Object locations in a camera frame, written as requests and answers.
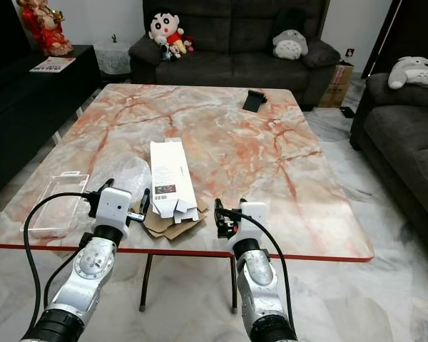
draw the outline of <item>gray sofa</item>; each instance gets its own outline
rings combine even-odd
[[[428,89],[391,90],[388,76],[367,79],[350,143],[363,150],[428,245]]]
[[[178,14],[180,27],[196,39],[195,52],[162,62],[159,47],[145,35],[129,51],[133,82],[284,88],[300,105],[317,105],[340,60],[320,40],[327,5],[326,0],[143,0],[145,18],[159,8]],[[286,9],[302,9],[307,16],[309,53],[299,61],[276,58],[268,46],[275,17]]]

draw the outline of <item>plush toy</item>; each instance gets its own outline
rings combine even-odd
[[[188,52],[193,52],[193,44],[195,43],[195,38],[192,36],[183,36],[184,46]]]
[[[274,50],[272,54],[279,58],[290,60],[307,55],[306,38],[296,30],[285,30],[272,39]]]
[[[178,57],[176,54],[171,52],[170,46],[168,45],[168,43],[163,44],[160,47],[160,50],[162,51],[162,60],[163,61],[174,62],[174,61],[177,61],[178,58],[180,58],[180,55]]]
[[[149,38],[159,45],[162,45],[162,41],[165,39],[165,43],[168,43],[170,47],[176,46],[179,52],[185,55],[189,42],[183,42],[184,30],[178,25],[179,17],[177,15],[168,10],[160,10],[151,19]]]
[[[428,59],[402,57],[398,60],[388,78],[388,86],[400,89],[405,83],[428,88]]]

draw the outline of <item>magazine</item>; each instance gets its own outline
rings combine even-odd
[[[30,70],[31,73],[60,73],[69,66],[75,58],[48,57],[36,67]]]

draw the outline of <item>black cable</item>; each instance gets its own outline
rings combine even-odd
[[[78,248],[55,272],[52,274],[51,278],[48,279],[46,286],[44,287],[44,295],[43,295],[43,306],[46,308],[48,306],[48,294],[49,288],[51,287],[51,283],[56,278],[57,274],[66,266],[68,263],[74,259],[74,257],[81,251],[82,248]]]
[[[232,216],[236,215],[238,217],[242,217],[243,219],[248,220],[249,222],[252,222],[258,228],[260,228],[260,230],[262,232],[265,233],[265,235],[268,237],[268,239],[270,239],[272,245],[276,248],[276,251],[279,254],[280,262],[282,263],[282,272],[284,274],[285,295],[287,297],[287,314],[288,314],[288,320],[289,320],[290,328],[292,328],[293,332],[296,335],[295,325],[293,324],[292,303],[290,301],[290,285],[289,285],[289,282],[288,282],[287,265],[285,264],[284,255],[282,254],[282,251],[280,250],[279,245],[277,244],[276,240],[274,240],[274,238],[269,233],[269,231],[266,230],[266,228],[264,228],[264,226],[262,226],[261,223],[259,223],[258,221],[254,220],[251,216],[247,216],[247,215],[244,215],[241,212],[234,212],[232,210],[223,209],[223,208],[217,208],[215,211],[219,212],[221,214],[224,214],[225,216],[230,217],[230,218]]]
[[[28,217],[27,217],[27,219],[26,219],[26,221],[24,223],[24,246],[25,246],[25,250],[26,250],[27,259],[29,260],[30,270],[31,270],[32,276],[34,277],[34,283],[35,283],[35,307],[34,307],[34,313],[33,313],[32,317],[31,317],[29,328],[27,329],[26,334],[29,333],[30,330],[33,329],[34,326],[35,326],[36,319],[38,318],[38,313],[39,313],[39,309],[40,309],[40,300],[41,300],[40,279],[38,277],[38,271],[36,270],[34,258],[31,255],[30,244],[29,244],[29,224],[30,224],[30,220],[33,217],[33,215],[35,214],[35,212],[38,209],[40,209],[43,205],[45,205],[47,202],[49,202],[50,200],[53,200],[54,198],[63,197],[63,196],[79,196],[79,197],[87,198],[87,194],[82,194],[80,192],[62,192],[60,194],[55,194],[55,195],[49,196],[49,197],[43,199],[41,202],[39,202],[30,211],[30,214],[28,215]]]

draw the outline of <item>sofa backrest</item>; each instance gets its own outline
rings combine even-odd
[[[169,9],[179,16],[180,27],[195,38],[196,50],[228,52],[231,0],[143,0],[146,34],[146,18],[156,9]]]
[[[272,23],[283,9],[307,14],[306,38],[320,35],[329,0],[143,0],[146,18],[156,9],[179,15],[180,27],[195,37],[195,49],[216,52],[264,51]]]
[[[280,10],[306,12],[305,37],[319,35],[325,17],[325,0],[232,0],[230,52],[264,51],[272,23]]]

